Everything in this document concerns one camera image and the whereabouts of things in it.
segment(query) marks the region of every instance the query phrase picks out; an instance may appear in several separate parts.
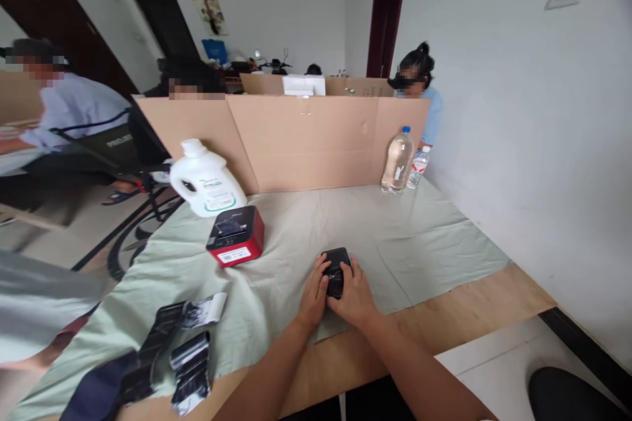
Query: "sandal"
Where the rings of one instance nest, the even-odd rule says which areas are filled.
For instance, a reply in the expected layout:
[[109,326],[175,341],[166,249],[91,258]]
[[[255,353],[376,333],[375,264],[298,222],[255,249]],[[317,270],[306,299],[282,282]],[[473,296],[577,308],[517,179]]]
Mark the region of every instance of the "sandal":
[[134,197],[139,192],[140,192],[140,189],[137,189],[136,191],[132,191],[130,193],[122,193],[120,191],[115,191],[107,197],[108,199],[111,199],[111,201],[107,203],[101,203],[101,205],[111,206],[114,204],[119,204],[123,201],[127,201],[130,197]]

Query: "blue shirt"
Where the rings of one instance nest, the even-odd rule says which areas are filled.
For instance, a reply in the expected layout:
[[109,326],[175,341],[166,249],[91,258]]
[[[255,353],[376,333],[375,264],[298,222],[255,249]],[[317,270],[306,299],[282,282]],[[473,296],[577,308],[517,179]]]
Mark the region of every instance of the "blue shirt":
[[[398,90],[397,97],[403,96],[404,92]],[[430,109],[428,110],[426,124],[421,134],[421,141],[426,143],[426,145],[435,146],[439,137],[441,122],[443,121],[443,97],[433,86],[428,86],[421,98],[430,99]]]
[[[86,79],[70,72],[55,80],[51,87],[43,87],[39,98],[44,106],[36,128],[26,130],[20,139],[46,151],[61,151],[69,143],[49,132],[50,128],[66,128],[75,125],[87,125],[104,122],[114,118],[130,103],[118,92],[105,84]],[[127,123],[127,115],[118,120],[96,127],[71,130],[68,135],[73,138],[94,135]]]

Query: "hand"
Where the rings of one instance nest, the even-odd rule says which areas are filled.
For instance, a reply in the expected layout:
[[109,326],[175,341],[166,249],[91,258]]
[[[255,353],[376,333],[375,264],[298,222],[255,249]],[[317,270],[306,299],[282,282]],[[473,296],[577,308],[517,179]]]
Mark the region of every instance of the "hand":
[[327,298],[327,306],[349,324],[357,328],[363,326],[374,315],[380,314],[373,302],[371,288],[362,268],[355,258],[351,258],[353,270],[344,263],[340,263],[343,273],[344,286],[342,297]]
[[331,261],[326,262],[326,259],[326,253],[316,259],[316,263],[307,277],[301,305],[296,315],[296,320],[302,323],[310,333],[321,323],[325,312],[325,296],[327,295],[329,277],[323,276],[323,272],[331,265]]

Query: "motorcycle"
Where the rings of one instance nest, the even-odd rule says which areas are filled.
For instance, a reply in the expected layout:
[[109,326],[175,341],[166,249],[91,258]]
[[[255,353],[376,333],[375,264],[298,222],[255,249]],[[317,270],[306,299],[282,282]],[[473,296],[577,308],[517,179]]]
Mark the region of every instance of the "motorcycle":
[[276,74],[277,76],[287,76],[288,72],[285,70],[285,68],[292,67],[291,64],[286,64],[285,62],[289,54],[289,51],[287,48],[283,48],[283,54],[285,55],[285,57],[283,58],[283,61],[279,61],[278,59],[274,58],[272,62],[268,62],[265,57],[261,56],[261,53],[259,52],[258,49],[255,50],[255,56],[256,56],[255,63],[256,61],[260,61],[260,60],[265,61],[263,64],[257,65],[257,69],[262,70],[261,68],[269,67],[269,68],[272,68],[273,74]]

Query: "black phone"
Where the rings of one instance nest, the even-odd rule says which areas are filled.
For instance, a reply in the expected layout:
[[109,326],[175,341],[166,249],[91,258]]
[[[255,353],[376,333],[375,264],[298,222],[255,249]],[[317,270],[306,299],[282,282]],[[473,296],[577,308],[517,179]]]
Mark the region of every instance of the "black phone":
[[329,286],[327,286],[327,296],[340,299],[342,297],[342,289],[344,287],[343,273],[340,269],[340,262],[351,266],[351,259],[344,247],[327,250],[323,253],[327,254],[327,261],[331,261],[329,268],[325,270],[324,275],[329,277]]

